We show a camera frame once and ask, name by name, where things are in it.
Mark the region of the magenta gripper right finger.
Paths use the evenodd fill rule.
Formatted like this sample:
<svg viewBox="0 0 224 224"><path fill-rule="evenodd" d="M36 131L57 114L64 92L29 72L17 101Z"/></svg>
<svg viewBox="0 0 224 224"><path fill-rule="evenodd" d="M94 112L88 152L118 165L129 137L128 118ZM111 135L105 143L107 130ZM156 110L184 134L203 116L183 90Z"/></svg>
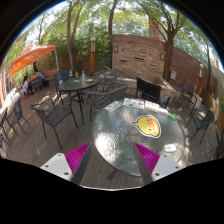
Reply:
<svg viewBox="0 0 224 224"><path fill-rule="evenodd" d="M169 155L159 155L138 143L135 143L133 153L145 185L182 169Z"/></svg>

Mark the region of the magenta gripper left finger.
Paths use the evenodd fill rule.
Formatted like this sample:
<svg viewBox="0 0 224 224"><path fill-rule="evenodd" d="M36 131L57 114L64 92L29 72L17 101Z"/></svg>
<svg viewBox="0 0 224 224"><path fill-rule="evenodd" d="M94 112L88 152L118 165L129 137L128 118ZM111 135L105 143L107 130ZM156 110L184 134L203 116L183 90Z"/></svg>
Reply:
<svg viewBox="0 0 224 224"><path fill-rule="evenodd" d="M41 169L79 185L91 153L91 144L87 143L66 154L55 154Z"/></svg>

